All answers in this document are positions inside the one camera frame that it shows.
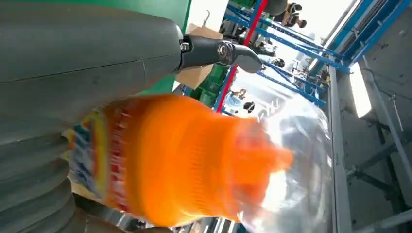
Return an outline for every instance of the person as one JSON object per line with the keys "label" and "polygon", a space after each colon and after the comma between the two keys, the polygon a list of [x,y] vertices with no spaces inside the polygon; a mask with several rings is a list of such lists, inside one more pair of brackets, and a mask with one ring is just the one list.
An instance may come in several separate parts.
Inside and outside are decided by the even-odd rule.
{"label": "person", "polygon": [[276,58],[272,61],[272,64],[279,68],[283,68],[285,67],[285,60],[283,60],[282,58]]}
{"label": "person", "polygon": [[282,26],[293,27],[295,24],[299,25],[300,28],[306,27],[306,20],[301,20],[299,18],[299,11],[302,10],[300,4],[291,3],[288,4],[285,11],[281,14],[274,16],[273,21],[280,22]]}
{"label": "person", "polygon": [[248,113],[251,113],[255,109],[255,103],[254,102],[246,102],[243,105],[243,109],[245,109]]}
{"label": "person", "polygon": [[236,109],[240,109],[243,106],[243,99],[246,95],[246,89],[240,91],[228,93],[225,97],[224,103],[230,109],[230,113],[234,113]]}
{"label": "person", "polygon": [[246,89],[241,89],[240,91],[233,92],[233,95],[243,100],[245,98],[246,92]]}

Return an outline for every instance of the green crate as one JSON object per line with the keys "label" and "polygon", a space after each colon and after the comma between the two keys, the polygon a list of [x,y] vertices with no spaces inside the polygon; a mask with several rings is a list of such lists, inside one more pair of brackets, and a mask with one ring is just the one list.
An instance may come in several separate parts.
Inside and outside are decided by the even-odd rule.
{"label": "green crate", "polygon": [[201,84],[200,84],[200,88],[212,92],[212,93],[218,93],[220,88],[222,87],[223,83],[215,83],[209,80],[204,80]]}
{"label": "green crate", "polygon": [[204,90],[199,101],[211,108],[214,105],[216,98],[217,95]]}
{"label": "green crate", "polygon": [[214,65],[206,79],[215,83],[223,83],[228,69],[229,67],[227,66]]}
{"label": "green crate", "polygon": [[193,91],[190,93],[190,97],[192,97],[192,98],[195,99],[195,100],[200,100],[200,97],[201,97],[201,95],[202,95],[202,92],[203,92],[203,89],[201,89],[201,88],[196,88],[195,90],[193,90]]}

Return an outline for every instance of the bright light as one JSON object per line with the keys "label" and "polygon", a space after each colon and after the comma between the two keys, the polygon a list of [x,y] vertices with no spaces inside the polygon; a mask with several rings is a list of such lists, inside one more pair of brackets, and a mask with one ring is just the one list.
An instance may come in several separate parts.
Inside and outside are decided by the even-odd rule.
{"label": "bright light", "polygon": [[349,79],[353,100],[355,102],[356,114],[358,115],[358,118],[361,118],[372,109],[372,106],[359,64],[353,64],[350,70],[353,72],[349,75]]}

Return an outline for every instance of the metal pillar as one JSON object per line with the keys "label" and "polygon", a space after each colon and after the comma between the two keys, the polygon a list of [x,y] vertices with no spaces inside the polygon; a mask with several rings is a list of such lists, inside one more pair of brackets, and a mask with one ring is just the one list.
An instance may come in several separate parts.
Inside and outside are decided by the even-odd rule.
{"label": "metal pillar", "polygon": [[395,142],[396,148],[398,150],[399,156],[402,160],[402,165],[405,169],[405,172],[406,172],[406,175],[408,177],[409,183],[412,185],[411,163],[408,159],[408,156],[406,155],[405,149],[403,148],[403,145],[402,145],[402,141],[401,141],[401,139],[398,135],[398,132],[395,128],[395,125],[394,125],[394,123],[391,119],[391,116],[389,115],[388,108],[386,107],[385,102],[383,101],[382,95],[380,94],[378,86],[375,82],[374,74],[373,74],[373,72],[370,71],[370,67],[368,65],[368,61],[366,60],[365,56],[363,56],[363,66],[366,70],[368,70],[368,72],[367,72],[368,75],[366,75],[366,81],[371,84],[373,92],[376,96],[376,100],[377,100],[377,102],[379,103],[379,105],[381,106],[381,108],[383,110],[383,113],[384,113],[385,118],[387,120],[387,124],[388,124],[389,128],[391,129],[391,134],[392,134],[392,137],[394,138],[394,142]]}
{"label": "metal pillar", "polygon": [[330,67],[329,73],[329,131],[332,134],[334,181],[333,229],[334,233],[352,233],[349,195],[347,190],[346,170],[344,166],[345,152],[343,148],[341,109],[335,68]]}
{"label": "metal pillar", "polygon": [[365,228],[355,231],[354,233],[373,233],[384,232],[384,230],[396,227],[402,223],[412,221],[412,210],[405,211],[398,215],[389,217],[385,220],[371,224]]}

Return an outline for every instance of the orange cap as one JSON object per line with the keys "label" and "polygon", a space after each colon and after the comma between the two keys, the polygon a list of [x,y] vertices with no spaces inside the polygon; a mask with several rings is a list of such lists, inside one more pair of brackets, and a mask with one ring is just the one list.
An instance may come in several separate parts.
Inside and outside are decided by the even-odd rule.
{"label": "orange cap", "polygon": [[130,108],[123,138],[130,212],[156,226],[237,220],[241,203],[260,205],[270,173],[293,161],[253,119],[226,117],[190,98],[151,101]]}

